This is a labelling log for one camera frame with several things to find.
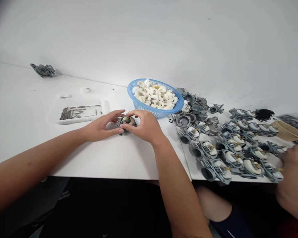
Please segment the person's knee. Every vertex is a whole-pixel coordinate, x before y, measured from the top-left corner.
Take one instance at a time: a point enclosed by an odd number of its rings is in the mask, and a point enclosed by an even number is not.
[[[228,218],[232,204],[206,187],[195,189],[202,206],[204,215],[211,221],[220,222]]]

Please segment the leg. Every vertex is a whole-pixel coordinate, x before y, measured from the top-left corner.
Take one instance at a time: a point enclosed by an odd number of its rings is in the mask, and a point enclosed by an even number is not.
[[[204,215],[214,222],[220,222],[229,217],[232,204],[221,198],[206,187],[197,187],[196,194],[200,200]]]
[[[225,238],[255,237],[242,213],[232,204],[205,187],[195,189],[204,215]]]

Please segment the white table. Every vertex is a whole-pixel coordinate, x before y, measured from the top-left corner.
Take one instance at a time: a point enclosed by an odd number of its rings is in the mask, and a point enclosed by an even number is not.
[[[224,106],[224,112],[222,114],[220,113],[215,113],[215,114],[211,114],[209,111],[208,111],[208,117],[213,117],[213,116],[216,116],[219,118],[219,121],[220,121],[220,124],[224,124],[226,122],[229,122],[231,119],[229,118],[232,114],[230,114],[228,111],[230,109],[232,109],[231,107],[226,107]],[[272,123],[274,120],[271,119],[269,120],[268,122],[260,122],[256,119],[253,119],[252,121],[249,121],[249,122],[256,122],[256,123],[267,123],[267,124],[270,124]],[[259,142],[265,142],[266,141],[271,141],[271,142],[274,142],[278,145],[285,145],[287,148],[288,147],[292,147],[294,144],[292,142],[286,142],[278,137],[265,137],[265,136],[258,136],[259,138]],[[221,136],[217,135],[217,136],[214,136],[214,137],[210,137],[210,136],[207,136],[205,134],[202,134],[200,135],[200,140],[203,141],[203,140],[209,140],[212,144],[215,144],[215,140],[216,139],[222,139]],[[188,166],[189,166],[189,170],[190,170],[190,175],[191,175],[191,178],[192,180],[206,180],[204,178],[204,176],[202,175],[201,173],[201,163],[199,163],[196,158],[191,155],[191,153],[189,152],[189,147],[187,144],[183,144],[182,143],[182,148],[183,148],[183,151],[184,151],[184,154],[185,154],[185,157],[186,157],[186,160],[188,162]],[[272,154],[268,154],[268,159],[267,159],[268,162],[272,163],[273,165],[275,165],[277,168],[281,167],[282,166],[282,162],[279,158],[275,157],[274,155]],[[243,178],[241,176],[238,176],[238,175],[233,175],[232,176],[232,181],[236,181],[236,182],[263,182],[263,183],[269,183],[270,180],[266,177],[257,177],[257,179],[248,179],[248,178]]]
[[[46,122],[56,95],[67,93],[74,98],[81,97],[81,87],[92,89],[84,97],[96,94],[109,102],[110,110],[126,109],[128,112],[134,109],[127,88],[63,75],[41,78],[32,69],[0,63],[0,162],[87,125],[88,122],[65,126]],[[189,175],[175,125],[168,121],[169,118],[171,116],[159,120],[160,126]],[[158,179],[151,145],[131,133],[84,144],[51,175]]]

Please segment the left hand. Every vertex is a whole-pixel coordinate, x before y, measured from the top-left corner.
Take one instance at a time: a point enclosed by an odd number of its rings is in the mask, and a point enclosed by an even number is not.
[[[109,122],[116,123],[118,117],[125,116],[122,114],[125,110],[116,110],[112,111],[106,115],[101,116],[100,118],[92,121],[87,126],[79,129],[81,135],[83,136],[85,141],[100,141],[106,139],[110,136],[123,133],[124,130],[122,128],[115,128],[112,130],[106,130],[106,125]]]

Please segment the dark floor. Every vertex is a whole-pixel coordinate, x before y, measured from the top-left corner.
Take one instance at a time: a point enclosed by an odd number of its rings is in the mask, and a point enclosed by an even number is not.
[[[33,231],[38,229],[42,223],[35,220],[55,206],[68,180],[69,178],[64,177],[49,177],[46,182],[39,184],[3,212],[0,216],[0,237],[13,237],[13,233],[16,234],[20,227],[27,224],[32,224]],[[118,184],[144,182],[124,179],[76,178],[75,180],[78,184],[87,182],[96,185],[109,181]],[[248,223],[251,224],[258,237],[275,237],[276,226],[289,216],[280,208],[271,193],[276,188],[275,184],[231,182],[230,185],[220,187],[215,182],[194,180],[192,183],[194,186],[206,186],[238,205],[246,214]]]

